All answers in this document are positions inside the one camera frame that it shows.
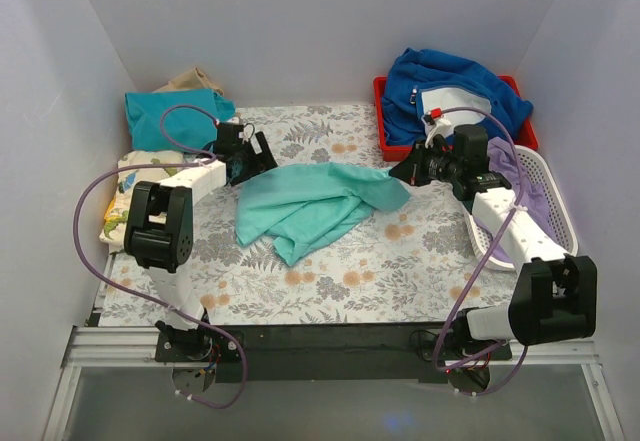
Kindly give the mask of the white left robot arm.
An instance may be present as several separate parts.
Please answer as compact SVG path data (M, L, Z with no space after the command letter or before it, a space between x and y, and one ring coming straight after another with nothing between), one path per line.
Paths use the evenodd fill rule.
M235 186L277 166L263 132L249 134L242 124L222 124L211 143L214 160L200 158L193 167L159 182L134 185L124 248L150 277L169 313L165 324L183 330L178 348L193 361L213 347L211 334L197 326L206 314L195 294L188 264L194 245L195 205L213 191Z

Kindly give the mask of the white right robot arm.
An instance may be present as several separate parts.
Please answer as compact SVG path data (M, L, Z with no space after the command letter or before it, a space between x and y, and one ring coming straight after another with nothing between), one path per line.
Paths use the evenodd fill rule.
M515 189L490 168L488 135L479 125L459 125L454 139L431 131L389 170L323 163L269 170L242 189L236 237L248 245L271 237L276 254L293 266L344 236L373 211L395 211L409 199L408 186L433 181L451 186L466 211L489 229L509 257L518 280L508 304L454 307L434 350L454 349L475 358L489 342L524 346L586 338L596 327L597 268L553 241L521 205Z

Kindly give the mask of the mint green t shirt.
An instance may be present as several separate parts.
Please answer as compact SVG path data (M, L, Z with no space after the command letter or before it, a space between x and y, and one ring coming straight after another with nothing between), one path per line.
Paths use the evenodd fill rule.
M236 239L246 247L269 236L278 256L292 267L374 211L396 211L409 198L387 169L334 162L283 166L244 183L235 213Z

